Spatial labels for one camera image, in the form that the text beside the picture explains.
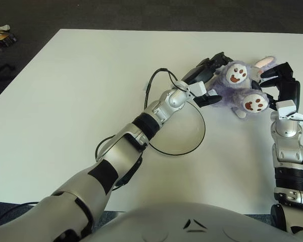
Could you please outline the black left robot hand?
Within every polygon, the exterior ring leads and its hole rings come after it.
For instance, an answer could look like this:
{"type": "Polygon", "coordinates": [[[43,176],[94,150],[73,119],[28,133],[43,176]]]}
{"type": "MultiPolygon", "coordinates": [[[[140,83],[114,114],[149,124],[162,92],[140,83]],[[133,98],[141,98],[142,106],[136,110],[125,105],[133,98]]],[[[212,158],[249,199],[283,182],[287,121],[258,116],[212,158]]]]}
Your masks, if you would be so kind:
{"type": "MultiPolygon", "coordinates": [[[[182,79],[189,87],[194,83],[203,83],[208,82],[216,72],[222,66],[226,66],[228,63],[232,62],[233,59],[226,56],[224,52],[220,52],[214,55],[212,58],[206,58],[202,60],[195,68],[191,69],[182,79]]],[[[215,94],[203,94],[198,95],[196,91],[190,92],[193,96],[193,101],[199,106],[208,106],[215,104],[222,100],[222,96],[215,94]]]]}

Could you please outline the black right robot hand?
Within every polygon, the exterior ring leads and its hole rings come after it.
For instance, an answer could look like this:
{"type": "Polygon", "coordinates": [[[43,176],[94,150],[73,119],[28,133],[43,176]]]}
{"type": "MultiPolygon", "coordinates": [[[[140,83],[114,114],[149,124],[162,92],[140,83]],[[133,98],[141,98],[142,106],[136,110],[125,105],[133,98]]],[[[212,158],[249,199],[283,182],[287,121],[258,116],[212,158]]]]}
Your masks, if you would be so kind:
{"type": "Polygon", "coordinates": [[[269,107],[272,110],[277,111],[277,102],[292,100],[296,106],[296,111],[298,111],[300,103],[300,82],[293,77],[293,70],[288,62],[264,71],[260,77],[272,77],[272,79],[266,80],[260,84],[256,81],[252,81],[251,86],[253,89],[262,91],[262,88],[276,87],[279,91],[277,100],[267,93],[269,107]]]}

